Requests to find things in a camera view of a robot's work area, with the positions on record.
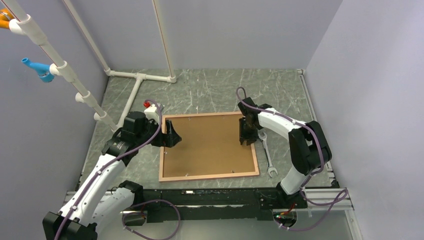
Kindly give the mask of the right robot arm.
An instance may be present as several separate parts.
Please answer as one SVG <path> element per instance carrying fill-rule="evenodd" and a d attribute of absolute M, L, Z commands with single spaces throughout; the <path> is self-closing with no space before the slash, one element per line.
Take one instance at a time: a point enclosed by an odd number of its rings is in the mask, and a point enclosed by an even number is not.
<path fill-rule="evenodd" d="M 331 160 L 332 152 L 317 121 L 300 121 L 288 117 L 268 104 L 256 105 L 250 97 L 238 104 L 242 118 L 239 119 L 239 141 L 251 145 L 259 139 L 262 129 L 271 130 L 289 143 L 291 167 L 277 184 L 276 203 L 289 207 L 312 175 Z"/>

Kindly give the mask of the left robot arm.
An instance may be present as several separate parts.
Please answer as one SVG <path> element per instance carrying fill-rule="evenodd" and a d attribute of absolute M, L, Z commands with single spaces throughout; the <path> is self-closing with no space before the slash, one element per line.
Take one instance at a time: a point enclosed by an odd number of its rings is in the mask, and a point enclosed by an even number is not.
<path fill-rule="evenodd" d="M 164 106 L 153 100 L 144 102 L 145 110 L 131 111 L 104 144 L 101 155 L 85 182 L 58 211 L 48 212 L 42 221 L 48 240 L 96 240 L 118 213 L 137 210 L 152 203 L 144 196 L 142 185 L 125 180 L 110 197 L 103 200 L 111 182 L 146 145 L 172 148 L 182 138 L 170 120 L 164 120 Z"/>

